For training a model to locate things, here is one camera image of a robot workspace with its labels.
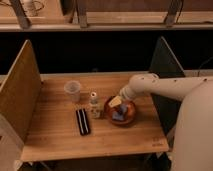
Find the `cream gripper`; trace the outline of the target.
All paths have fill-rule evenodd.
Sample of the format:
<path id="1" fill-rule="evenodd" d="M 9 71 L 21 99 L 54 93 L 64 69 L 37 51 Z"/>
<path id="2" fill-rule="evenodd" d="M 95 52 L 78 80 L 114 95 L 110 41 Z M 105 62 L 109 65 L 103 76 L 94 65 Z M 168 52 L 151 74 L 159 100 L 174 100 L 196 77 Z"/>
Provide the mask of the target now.
<path id="1" fill-rule="evenodd" d="M 115 107 L 120 105 L 124 101 L 131 101 L 134 98 L 134 92 L 129 87 L 124 87 L 120 90 L 119 94 L 112 98 L 108 105 L 110 107 Z"/>

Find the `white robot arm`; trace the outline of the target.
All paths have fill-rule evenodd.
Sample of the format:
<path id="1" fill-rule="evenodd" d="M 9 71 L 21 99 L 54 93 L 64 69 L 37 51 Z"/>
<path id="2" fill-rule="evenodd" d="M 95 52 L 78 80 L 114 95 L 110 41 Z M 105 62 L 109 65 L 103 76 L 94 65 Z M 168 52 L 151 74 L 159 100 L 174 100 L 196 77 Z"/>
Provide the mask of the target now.
<path id="1" fill-rule="evenodd" d="M 212 81 L 213 76 L 159 78 L 154 73 L 133 75 L 108 105 L 115 107 L 125 100 L 133 101 L 144 92 L 182 101 L 189 92 Z"/>

